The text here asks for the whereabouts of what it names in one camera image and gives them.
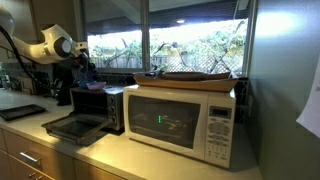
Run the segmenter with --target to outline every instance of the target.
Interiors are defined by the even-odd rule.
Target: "microwave display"
[[[129,97],[130,130],[186,148],[193,148],[200,104]]]
[[[209,116],[221,117],[221,118],[224,118],[224,119],[230,119],[231,118],[231,112],[232,112],[231,108],[210,106]]]

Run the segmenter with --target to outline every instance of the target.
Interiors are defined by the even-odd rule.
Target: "wooden tray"
[[[163,72],[135,73],[136,83],[142,86],[155,86],[177,89],[191,89],[216,92],[230,92],[239,78],[234,73],[206,74],[206,80],[177,81],[163,79]]]

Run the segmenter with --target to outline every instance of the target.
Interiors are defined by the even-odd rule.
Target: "gray wall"
[[[320,178],[320,138],[296,122],[319,53],[319,0],[258,1],[245,124],[265,180]]]

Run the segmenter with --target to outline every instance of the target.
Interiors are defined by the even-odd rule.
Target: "microwave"
[[[230,93],[131,85],[125,135],[137,143],[228,168],[236,98]]]

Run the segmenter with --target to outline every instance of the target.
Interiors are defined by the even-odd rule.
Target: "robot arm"
[[[86,42],[75,42],[70,35],[58,25],[51,25],[41,32],[45,42],[41,44],[27,44],[24,41],[12,36],[14,31],[14,20],[12,15],[0,6],[0,25],[8,32],[14,42],[19,54],[39,64],[51,64],[65,60],[70,56],[78,57],[86,49]],[[8,49],[9,46],[3,38],[0,44]]]

